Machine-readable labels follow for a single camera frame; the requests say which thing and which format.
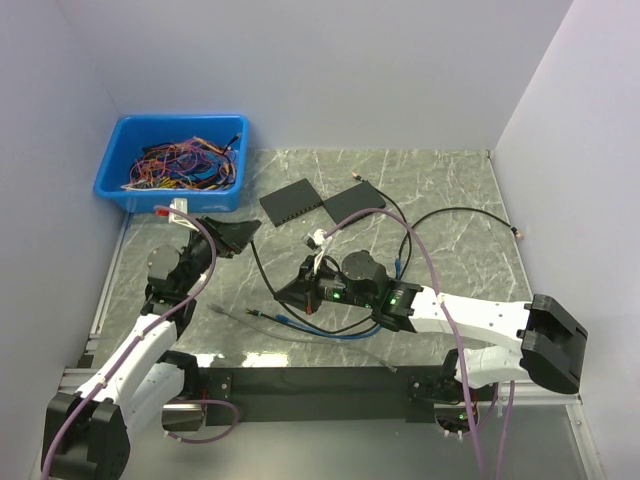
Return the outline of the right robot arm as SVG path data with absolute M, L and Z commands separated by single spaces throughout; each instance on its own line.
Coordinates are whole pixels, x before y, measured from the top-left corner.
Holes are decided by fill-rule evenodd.
M 339 270 L 324 257 L 308 256 L 275 299 L 308 315 L 323 302 L 366 308 L 381 327 L 399 332 L 448 333 L 484 342 L 440 374 L 452 399 L 496 382 L 530 380 L 548 391 L 575 395 L 587 330 L 553 297 L 497 302 L 438 293 L 388 275 L 365 250 L 347 255 Z

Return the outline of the black cable gold plug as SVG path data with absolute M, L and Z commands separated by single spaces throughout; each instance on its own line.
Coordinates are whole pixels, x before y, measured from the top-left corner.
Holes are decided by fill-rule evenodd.
M 366 250 L 347 255 L 341 263 L 326 254 L 309 255 L 300 264 L 296 277 L 284 287 L 275 290 L 270 283 L 266 287 L 288 314 L 273 316 L 256 309 L 249 309 L 248 314 L 311 335 L 344 340 L 368 338 L 383 328 L 414 333 L 411 303 L 423 291 L 417 284 L 388 276 L 384 265 L 374 261 Z M 361 332 L 353 332 L 351 325 L 329 331 L 297 314 L 301 311 L 312 315 L 323 302 L 365 308 L 369 311 L 367 318 L 375 325 Z

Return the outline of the black ethernet cable long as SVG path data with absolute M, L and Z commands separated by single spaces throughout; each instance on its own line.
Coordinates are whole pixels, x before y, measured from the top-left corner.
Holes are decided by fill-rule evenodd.
M 456 211 L 463 211 L 463 212 L 472 212 L 472 213 L 478 213 L 478 214 L 483 214 L 486 215 L 498 222 L 500 222 L 502 225 L 508 227 L 510 229 L 510 231 L 512 232 L 513 236 L 517 239 L 520 239 L 523 237 L 523 235 L 521 234 L 521 232 L 512 224 L 510 224 L 508 221 L 498 217 L 497 215 L 490 213 L 488 211 L 482 210 L 482 209 L 477 209 L 477 208 L 472 208 L 472 207 L 466 207 L 466 206 L 453 206 L 453 207 L 444 207 L 444 208 L 440 208 L 434 211 L 431 211 L 425 215 L 423 215 L 422 217 L 420 217 L 414 224 L 413 224 L 413 228 L 419 226 L 422 222 L 424 222 L 425 220 L 427 220 L 428 218 L 436 215 L 436 214 L 441 214 L 441 213 L 448 213 L 448 212 L 456 212 Z M 413 243 L 412 240 L 410 239 L 410 235 L 408 233 L 406 233 L 404 235 L 404 237 L 401 240 L 401 243 L 399 245 L 399 249 L 396 255 L 396 258 L 394 260 L 394 268 L 395 268 L 395 274 L 396 274 L 396 278 L 398 280 L 401 280 L 402 277 L 404 276 L 404 274 L 406 273 L 406 270 L 408 269 L 409 263 L 411 261 L 411 256 L 412 256 L 412 252 L 413 252 Z M 281 317 L 278 316 L 271 316 L 271 315 L 267 315 L 262 313 L 261 311 L 257 310 L 257 309 L 250 309 L 249 310 L 250 314 L 256 314 L 258 317 L 261 318 L 266 318 L 268 320 L 274 321 L 275 323 L 278 323 L 280 325 L 283 325 L 287 328 L 293 329 L 293 330 L 297 330 L 303 333 L 309 333 L 311 335 L 314 336 L 320 336 L 320 337 L 326 337 L 326 338 L 335 338 L 335 339 L 344 339 L 344 340 L 357 340 L 357 339 L 364 339 L 364 338 L 369 338 L 373 335 L 375 335 L 376 333 L 378 333 L 381 330 L 380 326 L 374 326 L 371 325 L 368 329 L 365 329 L 363 331 L 360 332 L 353 332 L 353 329 L 364 324 L 366 321 L 371 320 L 371 316 L 367 316 L 364 319 L 348 325 L 346 327 L 343 327 L 341 329 L 338 329 L 335 332 L 322 332 L 321 328 L 318 326 L 308 326 L 306 325 L 298 316 L 295 312 L 290 311 L 290 314 L 296 318 L 296 321 L 291 320 L 289 317 L 284 316 L 283 319 Z

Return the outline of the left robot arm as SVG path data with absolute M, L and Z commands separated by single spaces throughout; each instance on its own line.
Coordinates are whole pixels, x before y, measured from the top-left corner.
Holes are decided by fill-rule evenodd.
M 145 301 L 131 332 L 73 393 L 59 392 L 45 416 L 44 479 L 118 479 L 135 439 L 171 400 L 206 404 L 195 356 L 173 350 L 216 262 L 241 253 L 258 220 L 183 217 L 186 246 L 155 248 L 147 259 Z

